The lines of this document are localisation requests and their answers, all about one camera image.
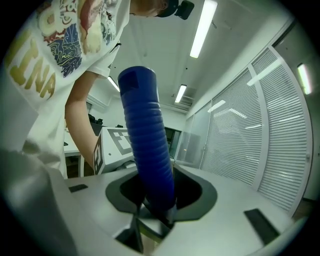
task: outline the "white table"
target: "white table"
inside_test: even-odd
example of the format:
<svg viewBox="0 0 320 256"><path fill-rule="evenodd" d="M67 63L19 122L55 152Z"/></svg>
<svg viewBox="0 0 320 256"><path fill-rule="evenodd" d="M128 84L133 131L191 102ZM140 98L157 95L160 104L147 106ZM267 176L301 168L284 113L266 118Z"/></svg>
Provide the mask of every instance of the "white table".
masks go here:
<svg viewBox="0 0 320 256"><path fill-rule="evenodd" d="M84 177L85 169L85 159L80 154L79 149L77 148L74 140L71 138L71 135L68 131L64 131L64 142L68 145L64 146L64 156L65 157L74 157L78 156L78 177Z"/></svg>

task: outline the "person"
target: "person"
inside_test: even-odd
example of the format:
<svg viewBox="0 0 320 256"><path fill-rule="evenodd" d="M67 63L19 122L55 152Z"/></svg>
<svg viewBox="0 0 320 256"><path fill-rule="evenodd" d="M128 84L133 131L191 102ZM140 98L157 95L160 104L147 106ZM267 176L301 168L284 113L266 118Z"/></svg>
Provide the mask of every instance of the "person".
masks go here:
<svg viewBox="0 0 320 256"><path fill-rule="evenodd" d="M22 26L3 60L6 82L38 116L22 152L36 156L67 178L68 131L93 167L97 137L86 99L97 78L107 78L129 15L173 14L178 0L47 0Z"/></svg>

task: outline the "ceiling light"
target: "ceiling light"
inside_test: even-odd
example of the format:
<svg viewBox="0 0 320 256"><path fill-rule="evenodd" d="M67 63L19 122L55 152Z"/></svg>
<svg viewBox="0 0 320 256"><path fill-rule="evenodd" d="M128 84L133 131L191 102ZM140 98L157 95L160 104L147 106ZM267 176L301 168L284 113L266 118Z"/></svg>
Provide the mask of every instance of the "ceiling light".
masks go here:
<svg viewBox="0 0 320 256"><path fill-rule="evenodd" d="M240 116L240 117L242 117L242 118L244 118L244 119L246 119L247 118L247 116L246 115L244 115L244 114L242 114L242 113L240 113L239 111L236 111L235 109L233 109L233 108L230 108L229 109L232 113L235 113L235 114L237 114L238 116Z"/></svg>
<svg viewBox="0 0 320 256"><path fill-rule="evenodd" d="M249 127L244 128L244 129L252 129L252 128L257 128L257 127L261 127L261 124L257 124L257 125L254 125L254 126L249 126Z"/></svg>
<svg viewBox="0 0 320 256"><path fill-rule="evenodd" d="M108 77L108 80L110 81L110 83L114 86L114 88L116 88L116 90L120 93L120 89L117 86L116 82L112 79L111 76Z"/></svg>
<svg viewBox="0 0 320 256"><path fill-rule="evenodd" d="M176 99L175 99L175 102L176 102L176 103L179 103L179 102L180 102L182 96L183 96L184 93L185 93L186 88L187 88L187 86L184 85L184 84L182 84L182 85L180 86L178 95L176 96Z"/></svg>
<svg viewBox="0 0 320 256"><path fill-rule="evenodd" d="M269 66L267 66L260 74L256 75L255 77L253 77L248 83L248 86L252 86L255 84L255 82L261 80L262 78L264 78L266 75L268 75L270 72L272 72L273 70L275 70L277 67L279 67L281 65L281 61L280 59L275 60L274 62L272 62Z"/></svg>
<svg viewBox="0 0 320 256"><path fill-rule="evenodd" d="M212 0L204 0L203 9L201 12L198 28L195 33L193 45L190 52L190 57L198 58L201 48L205 42L211 21L216 12L218 3Z"/></svg>
<svg viewBox="0 0 320 256"><path fill-rule="evenodd" d="M222 106L223 104L225 104L226 102L222 99L220 100L218 103L214 104L209 110L208 112L212 112L214 111L215 109L219 108L220 106Z"/></svg>
<svg viewBox="0 0 320 256"><path fill-rule="evenodd" d="M307 74L306 66L304 64L300 64L298 66L298 71L302 81L302 88L303 88L304 94L310 94L311 85L310 85L309 77Z"/></svg>
<svg viewBox="0 0 320 256"><path fill-rule="evenodd" d="M295 115L295 116L293 116L293 117L289 117L289 118L286 118L286 119L281 119L281 120L279 120L278 122L285 122L285 121L290 121L290 120L293 120L293 119L297 119L297 118L299 118L299 117L301 117L301 115Z"/></svg>

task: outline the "blue ribbed tube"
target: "blue ribbed tube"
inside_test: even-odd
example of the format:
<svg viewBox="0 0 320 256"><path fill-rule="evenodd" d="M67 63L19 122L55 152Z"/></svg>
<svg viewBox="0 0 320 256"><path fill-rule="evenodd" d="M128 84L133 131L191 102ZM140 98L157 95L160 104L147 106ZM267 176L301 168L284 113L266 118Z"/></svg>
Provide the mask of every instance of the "blue ribbed tube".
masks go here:
<svg viewBox="0 0 320 256"><path fill-rule="evenodd" d="M156 74L130 67L118 77L134 160L149 203L160 210L175 204L174 178L159 106Z"/></svg>

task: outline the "ceiling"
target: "ceiling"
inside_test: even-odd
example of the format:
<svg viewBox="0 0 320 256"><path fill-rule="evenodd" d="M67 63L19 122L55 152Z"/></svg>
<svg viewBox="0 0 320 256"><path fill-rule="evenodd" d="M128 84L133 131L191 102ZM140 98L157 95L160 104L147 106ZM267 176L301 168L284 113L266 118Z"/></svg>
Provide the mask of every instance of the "ceiling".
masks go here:
<svg viewBox="0 0 320 256"><path fill-rule="evenodd" d="M131 16L124 28L122 44L111 68L110 76L117 80L121 71L132 66L146 66L155 71L160 103L188 110L175 104L181 84L187 85L186 96L192 101L202 78L212 74L214 80L223 66L228 65L254 35L268 15L260 0L216 0L218 7L199 58L189 56L198 27L204 0L191 0L195 7L188 18L145 18ZM108 94L118 94L107 80L97 81Z"/></svg>

